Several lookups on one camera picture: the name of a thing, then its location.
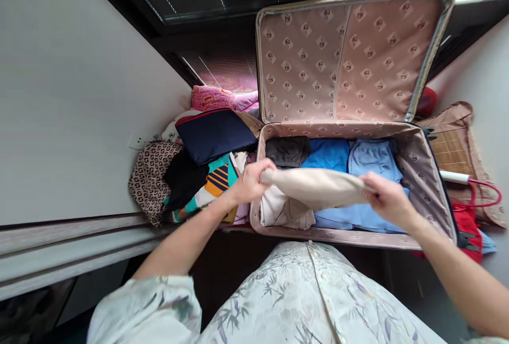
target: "person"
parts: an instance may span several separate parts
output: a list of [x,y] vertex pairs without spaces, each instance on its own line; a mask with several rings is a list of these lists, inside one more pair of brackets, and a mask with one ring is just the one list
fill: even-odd
[[[269,159],[247,165],[228,191],[170,234],[132,279],[99,303],[87,342],[444,342],[336,248],[311,241],[277,246],[200,334],[201,309],[188,272],[224,215],[267,190],[259,181],[267,168],[275,169]],[[366,194],[373,209],[420,244],[470,326],[493,337],[490,343],[508,343],[509,291],[438,233],[400,185],[374,173],[362,179],[377,191]]]

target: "navy blue bag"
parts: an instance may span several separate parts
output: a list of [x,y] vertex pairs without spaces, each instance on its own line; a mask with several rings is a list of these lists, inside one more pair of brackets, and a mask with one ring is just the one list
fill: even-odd
[[177,121],[175,127],[189,155],[200,166],[228,152],[252,151],[257,139],[230,108],[219,108]]

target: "red cable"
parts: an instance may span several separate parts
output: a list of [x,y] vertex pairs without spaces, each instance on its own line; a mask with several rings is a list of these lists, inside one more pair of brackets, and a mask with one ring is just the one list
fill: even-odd
[[[483,186],[487,186],[487,187],[492,188],[493,190],[495,190],[497,192],[497,194],[498,194],[497,200],[494,201],[494,202],[491,202],[490,204],[475,205],[474,203],[476,201],[476,190],[475,190],[475,188],[472,185],[473,183],[476,183],[476,184],[479,184],[479,185],[483,185]],[[473,180],[473,179],[469,179],[468,180],[468,185],[470,186],[470,189],[472,191],[472,198],[470,199],[470,204],[467,205],[467,204],[461,204],[461,203],[456,202],[457,205],[465,206],[465,207],[462,208],[462,209],[455,209],[454,211],[464,211],[464,210],[466,210],[466,208],[469,208],[469,207],[470,208],[489,207],[489,206],[497,205],[497,204],[499,204],[502,201],[502,193],[494,185],[491,185],[491,184],[489,184],[487,182],[477,181],[477,180]]]

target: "forearm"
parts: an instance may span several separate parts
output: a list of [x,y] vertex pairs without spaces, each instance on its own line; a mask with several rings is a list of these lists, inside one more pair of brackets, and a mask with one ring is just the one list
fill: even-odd
[[509,290],[428,221],[418,220],[409,233],[470,326],[483,335],[509,339]]
[[147,257],[134,279],[187,275],[224,216],[236,205],[229,191],[184,222]]

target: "suitcase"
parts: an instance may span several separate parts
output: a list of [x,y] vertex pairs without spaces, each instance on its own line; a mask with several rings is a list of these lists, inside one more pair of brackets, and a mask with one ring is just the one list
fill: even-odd
[[[311,0],[266,7],[256,18],[260,115],[257,159],[275,137],[396,139],[410,201],[454,243],[451,203],[424,131],[411,123],[454,0]],[[420,250],[406,234],[295,230],[250,224],[299,240]]]

